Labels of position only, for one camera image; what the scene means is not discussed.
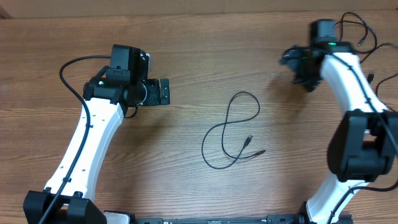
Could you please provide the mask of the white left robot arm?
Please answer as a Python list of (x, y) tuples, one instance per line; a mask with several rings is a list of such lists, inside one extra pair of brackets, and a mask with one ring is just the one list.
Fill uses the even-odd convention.
[(113, 45), (110, 61), (77, 95), (80, 119), (67, 151), (43, 191), (28, 191), (28, 223), (136, 223), (131, 213), (102, 212), (94, 203), (99, 172), (109, 144), (127, 111), (169, 105), (169, 80), (150, 79), (152, 58), (144, 50)]

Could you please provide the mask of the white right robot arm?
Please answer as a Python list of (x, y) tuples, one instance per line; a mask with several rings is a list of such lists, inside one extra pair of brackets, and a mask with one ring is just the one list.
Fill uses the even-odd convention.
[(341, 212), (356, 193), (397, 188), (369, 186), (390, 172), (397, 157), (397, 113), (373, 92), (354, 47), (338, 40), (333, 20), (312, 22), (309, 45), (287, 49), (280, 62), (308, 92), (326, 81), (343, 117), (328, 145), (327, 178), (298, 214), (276, 218), (279, 223), (352, 223)]

